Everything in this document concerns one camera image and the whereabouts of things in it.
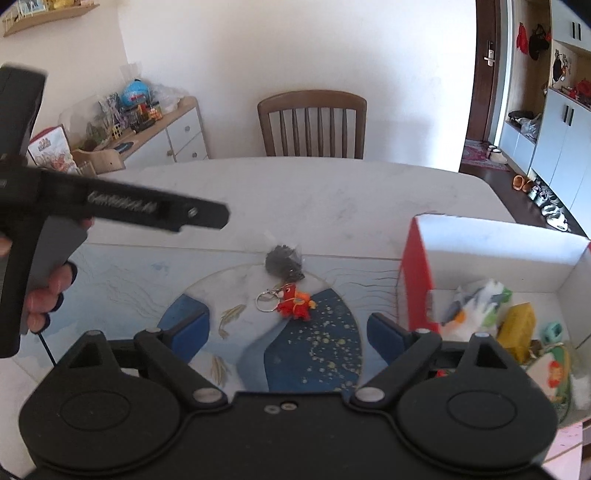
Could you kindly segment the person's left hand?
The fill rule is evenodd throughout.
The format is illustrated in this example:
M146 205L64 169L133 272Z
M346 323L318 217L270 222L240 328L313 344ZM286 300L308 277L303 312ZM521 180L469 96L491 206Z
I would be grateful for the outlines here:
M26 332L38 334L63 302L77 268L69 260L86 240L92 217L1 213L1 341L15 350Z

